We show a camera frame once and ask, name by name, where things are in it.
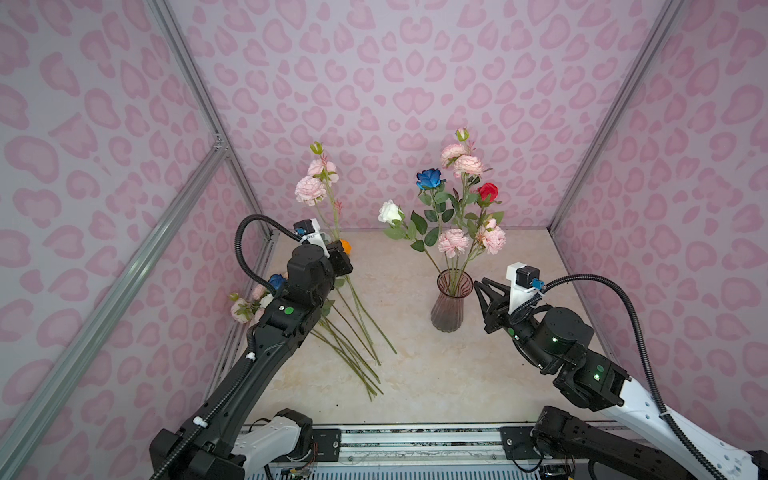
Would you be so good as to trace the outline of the purple ribbed glass vase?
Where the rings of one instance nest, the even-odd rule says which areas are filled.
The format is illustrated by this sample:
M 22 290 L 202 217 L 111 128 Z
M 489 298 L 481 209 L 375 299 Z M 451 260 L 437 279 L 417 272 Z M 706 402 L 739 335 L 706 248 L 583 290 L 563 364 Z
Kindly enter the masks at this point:
M 431 309 L 430 320 L 439 331 L 458 330 L 464 319 L 464 300 L 473 293 L 473 280 L 459 269 L 446 269 L 437 277 L 438 297 Z

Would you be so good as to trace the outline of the white rose stem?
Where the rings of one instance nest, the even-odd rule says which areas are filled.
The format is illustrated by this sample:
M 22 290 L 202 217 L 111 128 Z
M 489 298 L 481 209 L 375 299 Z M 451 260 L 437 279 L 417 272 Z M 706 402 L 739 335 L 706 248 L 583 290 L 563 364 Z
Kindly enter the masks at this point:
M 385 235 L 392 240 L 405 240 L 412 250 L 423 253 L 437 272 L 442 269 L 430 253 L 436 245 L 442 225 L 436 212 L 427 210 L 424 214 L 413 211 L 407 216 L 393 200 L 385 201 L 378 212 L 378 220 L 386 225 Z

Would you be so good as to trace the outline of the red rose stem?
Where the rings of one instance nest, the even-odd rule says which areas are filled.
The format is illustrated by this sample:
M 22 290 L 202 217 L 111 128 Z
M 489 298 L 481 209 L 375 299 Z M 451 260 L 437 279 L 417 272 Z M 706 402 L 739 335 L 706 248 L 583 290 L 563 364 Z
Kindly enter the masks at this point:
M 498 219 L 491 208 L 498 204 L 499 189 L 495 184 L 487 182 L 479 187 L 477 195 L 478 199 L 475 204 L 478 206 L 479 212 L 469 225 L 473 238 L 480 241 L 487 232 L 495 229 L 498 224 Z

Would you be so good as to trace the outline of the blue rose stem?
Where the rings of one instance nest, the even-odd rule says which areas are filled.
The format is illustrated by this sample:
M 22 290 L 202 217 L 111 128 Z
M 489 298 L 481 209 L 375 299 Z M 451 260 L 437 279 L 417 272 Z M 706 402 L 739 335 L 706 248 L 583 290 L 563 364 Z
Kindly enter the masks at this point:
M 461 252 L 463 242 L 463 234 L 456 233 L 450 226 L 454 209 L 445 184 L 446 180 L 437 168 L 417 172 L 417 198 L 424 209 L 421 213 L 411 214 L 417 233 L 412 248 L 424 253 L 438 272 L 451 266 L 451 260 Z

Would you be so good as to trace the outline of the pink rose spray stem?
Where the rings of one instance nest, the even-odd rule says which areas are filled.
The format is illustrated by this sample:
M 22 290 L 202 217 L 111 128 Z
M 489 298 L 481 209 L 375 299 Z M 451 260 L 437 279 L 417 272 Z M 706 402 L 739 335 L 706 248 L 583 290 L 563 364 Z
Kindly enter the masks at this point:
M 443 149 L 441 164 L 459 183 L 458 189 L 446 190 L 451 196 L 454 209 L 450 226 L 464 229 L 479 212 L 475 202 L 484 166 L 474 151 L 469 129 L 461 127 L 456 130 L 455 136 L 456 142 Z

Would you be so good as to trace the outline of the orange rose stem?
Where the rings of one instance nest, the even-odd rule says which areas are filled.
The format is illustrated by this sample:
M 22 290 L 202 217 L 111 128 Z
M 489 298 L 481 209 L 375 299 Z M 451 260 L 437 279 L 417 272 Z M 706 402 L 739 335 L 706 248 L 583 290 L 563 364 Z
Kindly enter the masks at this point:
M 352 252 L 351 244 L 347 240 L 344 240 L 344 239 L 340 239 L 339 242 L 340 242 L 340 244 L 341 244 L 345 254 L 350 256 L 351 252 Z

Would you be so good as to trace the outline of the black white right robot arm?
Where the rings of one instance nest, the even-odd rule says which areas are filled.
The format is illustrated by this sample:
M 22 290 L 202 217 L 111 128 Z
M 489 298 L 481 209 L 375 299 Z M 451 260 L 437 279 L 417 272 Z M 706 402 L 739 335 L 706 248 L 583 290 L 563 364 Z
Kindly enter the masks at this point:
M 538 269 L 513 264 L 508 285 L 488 278 L 474 283 L 487 333 L 505 331 L 522 357 L 574 406 L 599 413 L 640 436 L 632 441 L 546 406 L 532 427 L 542 455 L 585 458 L 634 479 L 764 479 L 767 454 L 745 451 L 708 433 L 669 407 L 650 363 L 637 311 L 612 280 L 594 274 L 567 275 L 548 283 Z M 602 284 L 629 316 L 646 380 L 590 349 L 594 330 L 573 310 L 543 304 L 544 295 L 567 283 Z

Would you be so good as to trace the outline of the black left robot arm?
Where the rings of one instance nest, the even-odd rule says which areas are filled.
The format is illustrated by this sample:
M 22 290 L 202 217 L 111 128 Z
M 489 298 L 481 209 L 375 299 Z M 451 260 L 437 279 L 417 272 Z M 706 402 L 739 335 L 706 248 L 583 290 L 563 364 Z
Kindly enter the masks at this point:
M 313 421 L 294 410 L 284 409 L 248 433 L 242 428 L 276 373 L 321 319 L 337 278 L 353 267 L 340 242 L 324 241 L 317 219 L 300 220 L 281 230 L 298 245 L 287 263 L 286 281 L 275 287 L 243 256 L 243 234 L 255 221 L 279 225 L 261 214 L 244 218 L 235 233 L 235 256 L 273 298 L 247 330 L 244 353 L 208 399 L 177 431 L 163 429 L 152 440 L 155 479 L 247 479 L 275 460 L 310 463 L 316 457 Z

